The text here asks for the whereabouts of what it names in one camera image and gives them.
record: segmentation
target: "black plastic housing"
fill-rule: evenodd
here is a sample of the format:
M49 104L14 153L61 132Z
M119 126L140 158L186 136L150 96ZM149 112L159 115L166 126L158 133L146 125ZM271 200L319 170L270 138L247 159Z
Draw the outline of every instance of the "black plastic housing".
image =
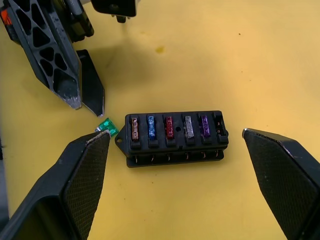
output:
M206 115L210 137L204 139L200 130L199 117ZM149 139L148 117L154 116L156 140ZM191 116L194 137L187 139L184 118ZM172 117L174 139L167 139L165 117ZM138 118L139 141L132 141L131 118ZM220 133L216 128L219 122ZM189 111L166 113L129 114L125 126L115 138L115 144L126 155L129 168L154 165L183 164L219 161L224 158L228 146L226 130L221 111Z
M12 23L6 25L10 39L22 46L37 79L73 109L83 103L103 115L104 87L89 53L76 52L72 44L94 34L80 0L4 3L1 10Z
M261 193L287 239L319 240L320 163L285 136L250 128L242 136Z
M36 181L0 239L86 240L103 188L109 142L104 131L69 143Z

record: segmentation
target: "yellow surface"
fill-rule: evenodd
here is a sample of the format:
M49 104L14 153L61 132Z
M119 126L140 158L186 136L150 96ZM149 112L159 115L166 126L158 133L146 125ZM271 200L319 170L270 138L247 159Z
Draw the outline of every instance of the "yellow surface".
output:
M126 25L87 14L105 116L221 110L220 162L129 169L112 140L90 240L284 240L262 197L245 127L297 139L320 159L320 1L143 0ZM67 143L103 120L34 76L0 27L0 130L12 215Z

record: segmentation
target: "purple fuse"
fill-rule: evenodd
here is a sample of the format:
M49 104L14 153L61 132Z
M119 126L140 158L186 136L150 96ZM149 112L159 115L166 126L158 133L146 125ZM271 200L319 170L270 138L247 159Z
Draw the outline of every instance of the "purple fuse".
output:
M200 126L201 126L201 135L203 135L203 137L205 137L205 138L210 137L210 130L209 130L207 116L201 116L201 125Z

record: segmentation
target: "fuse box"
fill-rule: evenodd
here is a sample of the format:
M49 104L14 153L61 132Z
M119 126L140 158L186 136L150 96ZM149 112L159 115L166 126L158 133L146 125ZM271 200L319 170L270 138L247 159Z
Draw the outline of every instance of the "fuse box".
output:
M137 113L115 138L129 168L219 161L228 131L221 111Z

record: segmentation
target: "green fuse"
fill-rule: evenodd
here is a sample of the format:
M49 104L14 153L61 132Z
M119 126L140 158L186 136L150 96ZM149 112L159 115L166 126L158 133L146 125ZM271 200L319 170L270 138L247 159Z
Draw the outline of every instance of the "green fuse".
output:
M100 125L94 131L101 132L105 130L109 130L111 137L119 133L118 129L109 118L100 123Z

